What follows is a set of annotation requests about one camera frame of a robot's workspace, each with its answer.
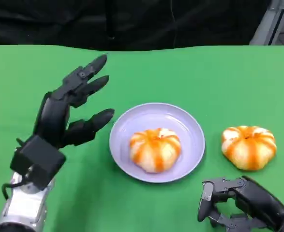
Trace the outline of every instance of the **lavender plate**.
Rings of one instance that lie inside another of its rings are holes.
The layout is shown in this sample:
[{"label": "lavender plate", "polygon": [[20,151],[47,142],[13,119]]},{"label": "lavender plate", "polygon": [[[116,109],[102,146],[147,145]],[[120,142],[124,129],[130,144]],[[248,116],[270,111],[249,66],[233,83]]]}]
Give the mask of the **lavender plate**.
[{"label": "lavender plate", "polygon": [[[170,170],[150,174],[131,161],[129,142],[135,132],[156,128],[175,131],[182,152]],[[170,104],[147,103],[120,116],[112,128],[109,147],[116,164],[128,175],[146,182],[163,183],[184,177],[199,164],[205,139],[198,122],[186,111]]]}]

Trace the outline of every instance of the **table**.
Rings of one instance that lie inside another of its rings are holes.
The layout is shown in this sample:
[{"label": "table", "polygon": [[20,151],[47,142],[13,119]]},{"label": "table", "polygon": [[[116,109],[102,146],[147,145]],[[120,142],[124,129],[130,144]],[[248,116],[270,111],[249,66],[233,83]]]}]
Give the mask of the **table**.
[{"label": "table", "polygon": [[[44,93],[100,54],[58,46],[0,46],[0,187],[12,174],[15,138],[30,136]],[[246,174],[284,203],[284,46],[113,52],[100,74],[109,74],[110,82],[72,110],[71,121],[109,107],[115,116],[94,141],[62,150],[68,159],[47,200],[44,232],[210,232],[208,221],[197,222],[201,181],[220,176]],[[206,154],[180,181],[140,182],[118,168],[109,153],[113,122],[146,102],[177,105],[204,130]],[[222,155],[221,132],[237,125],[259,125],[274,133],[278,153],[265,169],[245,173]],[[3,206],[0,190],[0,212]],[[237,212],[233,202],[220,208]]]}]

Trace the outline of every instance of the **green backdrop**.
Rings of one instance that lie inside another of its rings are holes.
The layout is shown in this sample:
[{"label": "green backdrop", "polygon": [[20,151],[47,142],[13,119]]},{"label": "green backdrop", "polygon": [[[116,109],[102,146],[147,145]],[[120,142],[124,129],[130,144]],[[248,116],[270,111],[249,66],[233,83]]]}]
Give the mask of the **green backdrop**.
[{"label": "green backdrop", "polygon": [[[102,52],[57,46],[0,46],[0,187],[10,180],[17,143],[27,139],[45,92]],[[201,181],[246,174],[284,203],[284,47],[195,47],[150,52],[113,52],[100,72],[110,82],[71,121],[105,109],[113,120],[94,141],[62,151],[67,162],[50,193],[44,232],[210,232],[197,222]],[[192,114],[206,138],[206,154],[186,178],[169,184],[127,176],[109,153],[113,122],[133,106],[166,102]],[[221,154],[221,132],[258,125],[277,140],[276,158],[259,172],[237,170]],[[0,212],[4,198],[0,190]],[[233,202],[221,205],[237,212]]]}]

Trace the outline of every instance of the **orange striped bun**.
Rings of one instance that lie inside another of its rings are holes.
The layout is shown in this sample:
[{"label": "orange striped bun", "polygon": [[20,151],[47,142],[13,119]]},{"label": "orange striped bun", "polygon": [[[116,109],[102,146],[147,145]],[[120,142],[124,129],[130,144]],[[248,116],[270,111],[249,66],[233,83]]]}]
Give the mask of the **orange striped bun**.
[{"label": "orange striped bun", "polygon": [[175,132],[162,128],[135,133],[130,148],[131,160],[148,173],[170,169],[181,151]]},{"label": "orange striped bun", "polygon": [[229,127],[223,131],[222,151],[239,169],[256,171],[275,156],[274,135],[261,127]]}]

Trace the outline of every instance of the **robotic hand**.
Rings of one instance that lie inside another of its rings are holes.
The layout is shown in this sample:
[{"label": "robotic hand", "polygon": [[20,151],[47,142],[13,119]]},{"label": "robotic hand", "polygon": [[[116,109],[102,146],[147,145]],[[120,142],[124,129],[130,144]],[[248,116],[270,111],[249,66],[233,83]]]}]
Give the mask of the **robotic hand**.
[{"label": "robotic hand", "polygon": [[[86,67],[78,67],[63,79],[59,88],[46,93],[33,135],[25,142],[17,139],[20,147],[11,162],[13,178],[2,186],[6,205],[0,216],[0,232],[42,232],[47,214],[45,200],[53,188],[54,176],[66,161],[59,148],[93,140],[113,117],[114,110],[106,109],[88,121],[72,122],[67,128],[70,107],[80,107],[107,84],[108,76],[88,83],[106,60],[103,55]],[[12,189],[11,197],[7,188]]]},{"label": "robotic hand", "polygon": [[[209,218],[213,227],[221,225],[229,232],[250,232],[254,228],[284,232],[284,205],[249,177],[210,179],[202,184],[198,221]],[[227,202],[229,198],[235,200],[236,207],[244,214],[227,218],[218,211],[216,203]]]}]

